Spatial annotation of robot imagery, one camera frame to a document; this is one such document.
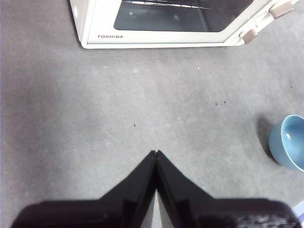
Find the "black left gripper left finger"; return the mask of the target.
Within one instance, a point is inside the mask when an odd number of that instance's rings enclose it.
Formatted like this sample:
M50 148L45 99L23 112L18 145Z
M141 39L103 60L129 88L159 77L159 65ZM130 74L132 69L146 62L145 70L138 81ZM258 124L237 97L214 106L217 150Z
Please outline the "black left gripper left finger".
M156 152L151 151L99 199L44 201L26 206L14 228L139 228L155 194Z

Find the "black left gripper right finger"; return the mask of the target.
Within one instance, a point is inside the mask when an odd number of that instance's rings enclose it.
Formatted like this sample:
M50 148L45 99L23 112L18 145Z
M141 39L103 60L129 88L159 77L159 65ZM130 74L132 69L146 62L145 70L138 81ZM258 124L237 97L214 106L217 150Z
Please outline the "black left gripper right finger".
M269 199L216 199L155 153L157 191L176 228L299 228L288 205Z

